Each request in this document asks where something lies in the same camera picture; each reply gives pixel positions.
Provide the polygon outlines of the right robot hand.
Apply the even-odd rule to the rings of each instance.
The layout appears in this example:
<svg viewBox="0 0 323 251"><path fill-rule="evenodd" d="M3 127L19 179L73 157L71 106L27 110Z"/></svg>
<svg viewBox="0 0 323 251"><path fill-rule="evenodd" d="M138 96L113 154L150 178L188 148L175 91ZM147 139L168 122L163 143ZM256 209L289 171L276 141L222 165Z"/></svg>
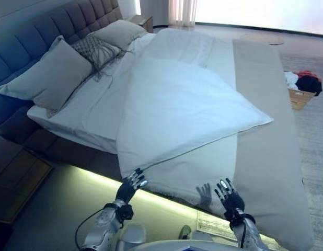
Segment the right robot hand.
<svg viewBox="0 0 323 251"><path fill-rule="evenodd" d="M245 203L229 178L218 181L214 191L226 212L244 212Z"/></svg>

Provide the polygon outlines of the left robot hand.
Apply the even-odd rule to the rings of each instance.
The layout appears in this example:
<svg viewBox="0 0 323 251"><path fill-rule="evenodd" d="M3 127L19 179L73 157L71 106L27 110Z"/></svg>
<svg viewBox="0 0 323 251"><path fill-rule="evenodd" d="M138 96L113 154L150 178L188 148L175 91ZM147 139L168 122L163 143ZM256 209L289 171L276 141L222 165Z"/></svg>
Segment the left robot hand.
<svg viewBox="0 0 323 251"><path fill-rule="evenodd" d="M115 199L128 204L135 192L147 184L148 181L145 179L143 170L137 168L134 172L123 179L122 185L119 187Z"/></svg>

